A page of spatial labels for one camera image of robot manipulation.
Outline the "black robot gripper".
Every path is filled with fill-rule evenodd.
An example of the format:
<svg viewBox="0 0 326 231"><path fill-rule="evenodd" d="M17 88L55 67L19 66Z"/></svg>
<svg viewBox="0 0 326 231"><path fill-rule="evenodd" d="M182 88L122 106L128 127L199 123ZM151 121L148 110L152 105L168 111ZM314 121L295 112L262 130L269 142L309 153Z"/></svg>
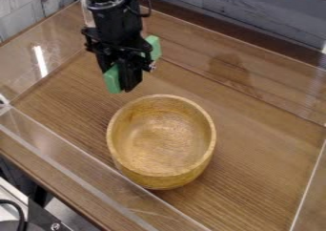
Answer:
<svg viewBox="0 0 326 231"><path fill-rule="evenodd" d="M135 53L150 54L151 45L142 36L143 18L138 4L88 4L94 24L82 29L87 51L94 53L99 68L106 73L119 61L122 89L128 93L143 81L143 61Z"/></svg>

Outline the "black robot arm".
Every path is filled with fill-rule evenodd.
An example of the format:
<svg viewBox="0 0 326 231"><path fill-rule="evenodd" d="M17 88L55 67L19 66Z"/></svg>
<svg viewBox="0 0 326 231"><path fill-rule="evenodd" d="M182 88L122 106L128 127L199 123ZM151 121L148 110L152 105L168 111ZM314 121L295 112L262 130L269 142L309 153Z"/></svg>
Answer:
<svg viewBox="0 0 326 231"><path fill-rule="evenodd" d="M95 54L107 90L128 93L155 69L162 56L159 37L144 37L143 19L150 18L150 0L84 0L94 25L86 25L86 50Z"/></svg>

